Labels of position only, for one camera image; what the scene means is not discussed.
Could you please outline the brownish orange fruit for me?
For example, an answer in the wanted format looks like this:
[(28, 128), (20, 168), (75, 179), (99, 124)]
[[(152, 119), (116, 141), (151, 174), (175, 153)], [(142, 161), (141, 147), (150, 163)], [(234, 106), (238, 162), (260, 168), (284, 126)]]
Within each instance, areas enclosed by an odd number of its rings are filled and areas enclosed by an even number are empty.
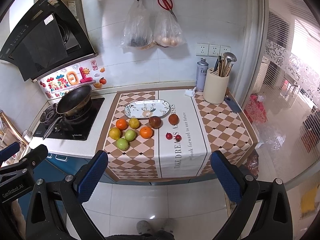
[(177, 114), (171, 114), (168, 117), (168, 121), (172, 126), (175, 126), (179, 123), (179, 117)]

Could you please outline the red handled scissors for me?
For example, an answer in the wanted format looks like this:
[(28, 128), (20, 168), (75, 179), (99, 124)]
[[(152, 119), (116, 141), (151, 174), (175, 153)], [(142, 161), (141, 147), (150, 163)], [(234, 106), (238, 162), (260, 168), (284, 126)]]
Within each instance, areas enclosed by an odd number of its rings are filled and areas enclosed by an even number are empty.
[(157, 0), (158, 5), (163, 8), (164, 10), (170, 12), (174, 19), (177, 21), (177, 17), (173, 12), (173, 1), (172, 0)]

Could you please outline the green apple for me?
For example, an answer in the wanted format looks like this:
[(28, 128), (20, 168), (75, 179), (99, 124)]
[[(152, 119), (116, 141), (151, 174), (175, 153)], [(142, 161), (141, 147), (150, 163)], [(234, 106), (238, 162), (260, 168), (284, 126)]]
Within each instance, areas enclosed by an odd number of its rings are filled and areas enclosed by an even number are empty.
[(116, 141), (116, 146), (118, 149), (120, 149), (121, 151), (126, 151), (129, 148), (129, 143), (126, 139), (124, 138), (119, 138)]
[(132, 129), (128, 129), (126, 132), (125, 132), (125, 139), (127, 141), (133, 141), (135, 140), (136, 138), (136, 132)]

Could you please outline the white wall power sockets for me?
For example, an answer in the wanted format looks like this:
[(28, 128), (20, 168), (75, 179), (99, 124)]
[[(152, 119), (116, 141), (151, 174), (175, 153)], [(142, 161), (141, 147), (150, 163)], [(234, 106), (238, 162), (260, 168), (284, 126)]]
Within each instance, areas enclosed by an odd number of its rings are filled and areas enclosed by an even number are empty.
[(218, 57), (223, 53), (230, 52), (230, 46), (221, 46), (216, 44), (196, 44), (196, 56)]

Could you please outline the dark red apple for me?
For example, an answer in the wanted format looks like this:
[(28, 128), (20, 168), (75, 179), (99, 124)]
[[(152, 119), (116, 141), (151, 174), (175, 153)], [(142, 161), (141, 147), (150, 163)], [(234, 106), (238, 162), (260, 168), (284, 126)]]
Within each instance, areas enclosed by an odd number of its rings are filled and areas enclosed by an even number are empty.
[(151, 116), (149, 118), (149, 125), (154, 129), (159, 129), (162, 125), (162, 120), (158, 116)]

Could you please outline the orange tangerine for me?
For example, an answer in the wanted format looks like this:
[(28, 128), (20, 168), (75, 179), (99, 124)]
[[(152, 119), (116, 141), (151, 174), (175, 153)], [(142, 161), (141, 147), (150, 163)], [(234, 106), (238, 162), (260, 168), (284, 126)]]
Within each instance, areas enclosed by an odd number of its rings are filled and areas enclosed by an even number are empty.
[(119, 130), (123, 131), (127, 129), (127, 127), (128, 127), (128, 124), (125, 119), (120, 118), (116, 121), (116, 128), (118, 128)]
[(149, 126), (143, 126), (140, 129), (139, 134), (144, 139), (150, 139), (153, 135), (153, 130)]

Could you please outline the white crumpled tissue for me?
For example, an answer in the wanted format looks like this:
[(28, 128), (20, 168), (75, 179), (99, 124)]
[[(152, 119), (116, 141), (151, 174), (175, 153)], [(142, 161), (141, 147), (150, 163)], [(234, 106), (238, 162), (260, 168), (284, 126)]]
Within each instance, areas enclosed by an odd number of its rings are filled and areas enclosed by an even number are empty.
[(185, 96), (188, 96), (188, 97), (194, 97), (195, 93), (196, 93), (196, 87), (194, 87), (193, 89), (186, 89), (184, 94)]

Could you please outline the floral oval ceramic plate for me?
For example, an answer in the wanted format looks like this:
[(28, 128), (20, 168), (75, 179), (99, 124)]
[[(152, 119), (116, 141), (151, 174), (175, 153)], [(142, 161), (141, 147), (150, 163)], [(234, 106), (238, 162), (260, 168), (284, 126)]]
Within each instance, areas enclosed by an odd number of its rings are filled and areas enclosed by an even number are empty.
[(148, 119), (152, 116), (163, 117), (170, 112), (170, 104), (162, 99), (143, 100), (129, 103), (124, 108), (128, 118)]

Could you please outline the black frying pan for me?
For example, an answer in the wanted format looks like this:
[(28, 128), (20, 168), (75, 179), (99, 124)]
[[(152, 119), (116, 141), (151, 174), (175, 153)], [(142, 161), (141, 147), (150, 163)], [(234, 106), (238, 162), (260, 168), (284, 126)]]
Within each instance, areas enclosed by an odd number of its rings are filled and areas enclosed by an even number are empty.
[(64, 117), (78, 114), (91, 99), (91, 86), (83, 85), (65, 94), (56, 107), (56, 113), (59, 115), (53, 123), (48, 127), (42, 139), (46, 139), (53, 131), (55, 125)]

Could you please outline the yellow orange citrus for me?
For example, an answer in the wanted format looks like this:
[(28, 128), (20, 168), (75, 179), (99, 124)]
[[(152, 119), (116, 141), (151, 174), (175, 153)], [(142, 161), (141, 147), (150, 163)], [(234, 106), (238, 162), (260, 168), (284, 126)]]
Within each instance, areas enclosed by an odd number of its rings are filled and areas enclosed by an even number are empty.
[(108, 136), (113, 140), (118, 140), (121, 137), (121, 130), (117, 127), (112, 127), (109, 130)]

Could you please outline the metal ladle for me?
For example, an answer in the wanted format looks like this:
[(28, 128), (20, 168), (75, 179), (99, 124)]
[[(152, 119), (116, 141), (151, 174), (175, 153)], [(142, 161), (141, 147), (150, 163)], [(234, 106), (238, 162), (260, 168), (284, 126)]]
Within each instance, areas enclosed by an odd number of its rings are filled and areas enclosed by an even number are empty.
[(227, 77), (231, 71), (233, 63), (237, 61), (236, 56), (231, 52), (225, 52), (223, 54), (224, 65), (223, 65), (223, 77)]

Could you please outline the red cherry tomato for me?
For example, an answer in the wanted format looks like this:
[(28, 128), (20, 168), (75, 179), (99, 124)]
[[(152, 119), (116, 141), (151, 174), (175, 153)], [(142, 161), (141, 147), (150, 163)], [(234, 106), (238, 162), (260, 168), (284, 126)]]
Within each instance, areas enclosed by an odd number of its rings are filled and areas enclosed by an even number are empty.
[(181, 141), (181, 140), (182, 140), (182, 137), (178, 134), (178, 135), (176, 135), (175, 140), (176, 140), (176, 141)]
[(171, 139), (173, 138), (173, 135), (172, 135), (171, 133), (167, 133), (167, 134), (166, 134), (166, 138), (167, 138), (168, 140), (171, 140)]

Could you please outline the black range hood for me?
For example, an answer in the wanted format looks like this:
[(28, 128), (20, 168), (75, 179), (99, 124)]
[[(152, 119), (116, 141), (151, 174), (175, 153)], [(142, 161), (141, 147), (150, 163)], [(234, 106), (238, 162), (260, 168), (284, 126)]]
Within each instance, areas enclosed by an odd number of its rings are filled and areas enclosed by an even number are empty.
[(95, 56), (86, 32), (62, 0), (38, 0), (1, 49), (1, 60), (18, 67), (25, 81)]

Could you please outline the yellow lemon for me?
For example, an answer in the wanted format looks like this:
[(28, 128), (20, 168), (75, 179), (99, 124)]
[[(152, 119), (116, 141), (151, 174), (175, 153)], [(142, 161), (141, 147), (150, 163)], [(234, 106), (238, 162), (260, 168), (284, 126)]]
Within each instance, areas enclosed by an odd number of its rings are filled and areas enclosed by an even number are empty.
[(139, 122), (139, 120), (137, 118), (131, 118), (129, 120), (129, 126), (132, 129), (137, 129), (140, 126), (140, 122)]

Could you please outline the black gas stove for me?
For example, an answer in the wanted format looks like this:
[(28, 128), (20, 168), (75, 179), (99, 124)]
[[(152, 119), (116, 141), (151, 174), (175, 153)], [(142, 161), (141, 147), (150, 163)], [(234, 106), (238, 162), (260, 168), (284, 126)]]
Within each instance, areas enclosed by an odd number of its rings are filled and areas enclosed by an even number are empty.
[[(79, 114), (64, 116), (59, 120), (48, 138), (60, 140), (81, 140), (88, 138), (97, 114), (103, 105), (104, 98), (91, 99), (87, 106)], [(49, 126), (59, 116), (56, 113), (57, 103), (50, 105), (40, 116), (40, 124), (37, 126), (33, 137), (42, 138)]]

